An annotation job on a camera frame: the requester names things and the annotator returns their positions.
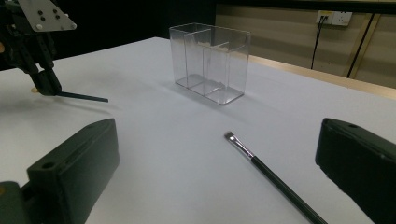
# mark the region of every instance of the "transparent container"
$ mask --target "transparent container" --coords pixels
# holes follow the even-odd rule
[[[190,23],[169,34],[177,84],[220,105],[244,95],[250,32]]]

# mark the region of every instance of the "wall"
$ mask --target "wall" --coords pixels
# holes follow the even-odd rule
[[[250,31],[251,55],[310,68],[317,15],[316,10],[218,5],[216,25]],[[365,13],[353,13],[348,27],[324,25],[314,69],[345,77],[365,20]],[[355,64],[356,79],[396,88],[394,22],[394,16],[380,17],[361,63]]]

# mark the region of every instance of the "robotic arm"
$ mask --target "robotic arm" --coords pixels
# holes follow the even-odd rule
[[[52,69],[56,49],[50,32],[76,28],[55,0],[0,0],[0,53],[9,65],[29,74],[43,95],[108,102],[104,98],[62,91]]]

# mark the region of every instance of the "metal bracket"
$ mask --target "metal bracket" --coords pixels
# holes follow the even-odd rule
[[[50,0],[18,0],[36,32],[75,30],[77,25]]]

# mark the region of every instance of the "white table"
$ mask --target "white table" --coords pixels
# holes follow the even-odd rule
[[[333,118],[396,142],[393,99],[251,57],[246,95],[216,105],[174,83],[170,43],[160,38],[56,61],[54,70],[65,91],[110,102],[32,94],[28,75],[1,72],[0,180],[24,185],[33,162],[85,125],[115,118],[120,166],[87,223],[308,223],[227,131],[329,223],[372,223],[315,164],[318,134]]]

